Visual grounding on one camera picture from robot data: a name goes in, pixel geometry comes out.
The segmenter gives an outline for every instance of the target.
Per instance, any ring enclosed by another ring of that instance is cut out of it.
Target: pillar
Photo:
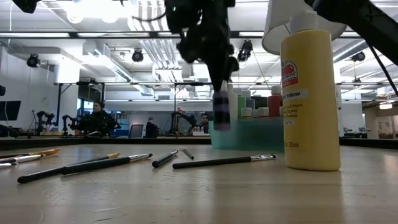
[[[59,65],[55,66],[55,77],[57,83],[76,83],[79,81],[79,76],[80,65],[71,60],[63,60]],[[63,128],[62,116],[69,115],[73,118],[77,116],[78,88],[79,87],[76,85],[68,86],[67,84],[64,84],[62,87],[63,93],[61,94],[60,120],[58,124],[59,131],[62,131]],[[73,134],[74,131],[68,128],[68,133]]]
[[[335,83],[341,82],[340,68],[335,65],[333,70],[335,74]],[[341,110],[341,86],[335,85],[335,91],[336,91],[338,135],[339,137],[343,137],[344,129],[343,129],[343,115]]]
[[[364,109],[365,127],[370,129],[370,131],[368,131],[368,139],[379,139],[379,133],[378,133],[379,125],[377,123],[378,111],[379,108],[376,106]]]

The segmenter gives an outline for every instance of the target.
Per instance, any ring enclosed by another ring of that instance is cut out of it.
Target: teal container
[[[229,131],[214,131],[210,122],[209,130],[214,149],[284,152],[283,117],[238,120]]]

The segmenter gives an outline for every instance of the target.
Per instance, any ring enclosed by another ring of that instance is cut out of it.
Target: chair
[[[130,127],[129,138],[142,138],[143,124],[133,124]]]

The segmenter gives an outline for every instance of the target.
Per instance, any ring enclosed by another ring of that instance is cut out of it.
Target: red paint bottle
[[[272,86],[271,93],[272,96],[268,97],[269,116],[282,116],[279,114],[279,107],[282,105],[283,101],[282,88],[280,86]]]

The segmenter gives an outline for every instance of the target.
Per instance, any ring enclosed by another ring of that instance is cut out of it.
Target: desk
[[[180,153],[153,169],[151,160],[20,185],[16,179],[112,152],[185,147],[195,160],[258,154],[206,145],[77,145],[57,156],[0,170],[1,223],[397,223],[398,151],[341,147],[339,172],[309,172],[276,161],[173,170]],[[39,151],[50,148],[0,152]]]
[[[210,139],[210,136],[159,136],[158,139]]]

